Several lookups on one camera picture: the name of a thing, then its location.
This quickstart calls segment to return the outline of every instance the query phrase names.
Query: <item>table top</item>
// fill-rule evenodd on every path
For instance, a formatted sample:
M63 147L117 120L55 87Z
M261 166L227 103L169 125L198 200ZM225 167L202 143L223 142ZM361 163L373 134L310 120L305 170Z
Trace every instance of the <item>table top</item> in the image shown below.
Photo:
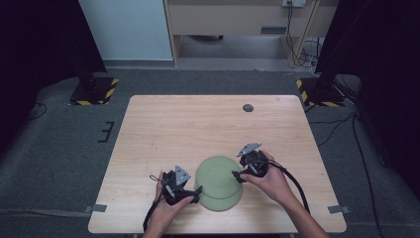
M254 111L243 110L251 104ZM130 100L88 229L92 233L143 233L160 171L183 167L192 177L205 159L236 154L247 143L261 142L301 184L312 216L327 232L343 232L342 213L330 214L336 195L304 114L293 95L139 95ZM290 187L300 199L294 183ZM184 208L168 234L294 233L284 209L246 182L233 208L215 212L201 204Z

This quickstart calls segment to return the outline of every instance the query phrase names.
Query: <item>person's right hand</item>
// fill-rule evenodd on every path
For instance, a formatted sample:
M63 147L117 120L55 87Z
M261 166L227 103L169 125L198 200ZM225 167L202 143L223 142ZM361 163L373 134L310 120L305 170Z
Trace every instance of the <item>person's right hand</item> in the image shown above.
M269 160L274 161L272 155L266 151L262 152ZM242 174L241 179L258 186L269 198L275 200L282 206L297 200L287 183L284 173L276 167L269 166L268 172L263 178Z

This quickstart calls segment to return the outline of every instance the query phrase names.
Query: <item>power strip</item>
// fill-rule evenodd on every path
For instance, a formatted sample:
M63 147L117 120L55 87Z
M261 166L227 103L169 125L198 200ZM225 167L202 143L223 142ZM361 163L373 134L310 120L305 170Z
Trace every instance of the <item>power strip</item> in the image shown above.
M303 8L305 6L306 0L283 0L281 2L281 6L289 7L290 3L292 4L292 7Z

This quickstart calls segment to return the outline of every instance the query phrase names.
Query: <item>gray carpet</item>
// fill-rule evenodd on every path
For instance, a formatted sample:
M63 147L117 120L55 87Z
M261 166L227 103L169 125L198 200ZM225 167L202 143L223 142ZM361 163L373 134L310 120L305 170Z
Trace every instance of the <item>gray carpet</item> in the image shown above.
M47 209L82 214L95 203L130 97L136 94L294 94L295 81L305 72L264 71L109 71L120 79L109 104L69 106L76 78L45 88L38 102L48 110L29 120L0 160L0 209ZM355 111L345 107L316 107L307 112L309 122L345 119ZM44 106L36 106L37 117ZM103 129L115 121L107 143ZM324 142L336 124L311 124L317 143ZM366 135L356 122L374 190L377 213L385 237L420 237L418 199L393 169L384 168ZM352 130L343 123L331 139L319 147L334 191L345 214L348 229L333 237L378 237L368 183ZM0 237L102 237L87 230L89 218L36 214L0 215ZM106 235L103 237L123 237Z

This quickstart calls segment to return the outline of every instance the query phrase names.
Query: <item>hand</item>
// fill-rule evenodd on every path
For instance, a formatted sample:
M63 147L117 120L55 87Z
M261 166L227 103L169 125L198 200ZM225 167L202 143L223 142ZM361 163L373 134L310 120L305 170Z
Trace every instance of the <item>hand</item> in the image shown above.
M163 179L163 173L160 172L160 175L158 176L157 181L157 193L155 196L155 200L158 199L160 192L162 190L162 186L160 181ZM172 222L173 218L178 214L182 208L184 208L191 200L193 199L193 196L185 197L183 200L181 200L179 203L174 205L169 205L166 203L166 201L163 199L161 200L155 211L152 213L151 220L149 222L149 227L145 232L144 237L160 237L163 235L163 232L167 229L167 227Z
M266 151L262 152L269 160L274 161L272 155ZM282 206L297 200L296 196L291 191L283 172L276 167L269 166L268 172L263 178L242 174L241 179L258 186L269 198L275 200Z

